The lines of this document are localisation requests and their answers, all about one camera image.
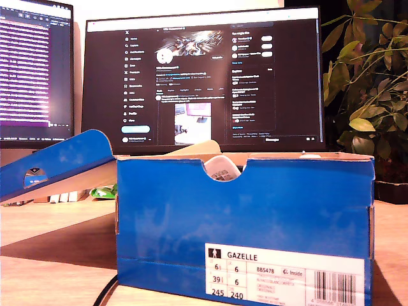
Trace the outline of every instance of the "blue shoe box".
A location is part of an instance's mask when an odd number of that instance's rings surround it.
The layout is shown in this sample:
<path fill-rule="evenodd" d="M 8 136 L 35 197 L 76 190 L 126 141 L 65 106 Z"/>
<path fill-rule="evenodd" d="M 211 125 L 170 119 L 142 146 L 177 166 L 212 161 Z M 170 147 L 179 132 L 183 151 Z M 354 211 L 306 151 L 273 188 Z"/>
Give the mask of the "blue shoe box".
<path fill-rule="evenodd" d="M 120 285 L 239 305 L 372 304 L 372 157 L 226 154 L 246 168 L 219 182 L 203 167 L 217 154 L 116 161 L 88 131 L 2 167 L 0 201 L 117 178 Z M 47 179 L 24 188 L 31 168 Z"/>

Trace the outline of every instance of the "barcode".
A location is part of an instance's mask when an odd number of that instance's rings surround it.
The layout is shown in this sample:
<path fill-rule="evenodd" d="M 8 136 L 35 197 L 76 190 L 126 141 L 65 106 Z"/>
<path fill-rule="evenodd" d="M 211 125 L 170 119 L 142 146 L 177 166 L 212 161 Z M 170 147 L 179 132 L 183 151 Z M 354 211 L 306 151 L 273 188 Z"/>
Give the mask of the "barcode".
<path fill-rule="evenodd" d="M 356 276 L 315 271 L 314 298 L 356 305 Z"/>

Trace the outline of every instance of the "black cable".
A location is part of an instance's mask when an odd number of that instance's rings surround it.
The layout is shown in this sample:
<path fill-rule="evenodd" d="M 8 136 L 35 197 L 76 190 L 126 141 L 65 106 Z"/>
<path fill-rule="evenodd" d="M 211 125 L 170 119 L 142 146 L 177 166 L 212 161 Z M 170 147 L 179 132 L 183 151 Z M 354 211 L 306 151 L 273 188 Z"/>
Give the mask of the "black cable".
<path fill-rule="evenodd" d="M 116 282 L 117 282 L 117 275 L 115 275 L 113 279 L 111 279 L 110 282 L 105 286 L 105 288 L 103 288 L 98 298 L 96 299 L 94 306 L 101 306 L 103 299 L 108 294 L 109 290 L 112 289 L 113 285 L 115 285 Z"/>

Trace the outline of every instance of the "white wall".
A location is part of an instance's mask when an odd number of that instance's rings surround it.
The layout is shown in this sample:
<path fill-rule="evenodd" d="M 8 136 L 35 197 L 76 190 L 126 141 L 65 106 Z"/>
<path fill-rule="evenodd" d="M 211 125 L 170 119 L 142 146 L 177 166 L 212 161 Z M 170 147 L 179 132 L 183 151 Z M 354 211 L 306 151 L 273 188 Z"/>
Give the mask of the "white wall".
<path fill-rule="evenodd" d="M 89 19 L 173 15 L 210 11 L 283 7 L 284 0 L 60 0 L 74 6 L 74 121 L 81 130 L 85 22 Z M 1 150 L 1 166 L 27 156 L 32 150 Z"/>

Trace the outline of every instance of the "plant pot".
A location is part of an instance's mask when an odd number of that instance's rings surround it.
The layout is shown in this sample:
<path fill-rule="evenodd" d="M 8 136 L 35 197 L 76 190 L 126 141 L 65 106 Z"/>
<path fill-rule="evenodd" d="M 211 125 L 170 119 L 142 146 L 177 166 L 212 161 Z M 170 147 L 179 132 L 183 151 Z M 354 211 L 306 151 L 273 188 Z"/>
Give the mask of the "plant pot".
<path fill-rule="evenodd" d="M 392 204 L 408 204 L 408 184 L 375 182 L 375 198 Z"/>

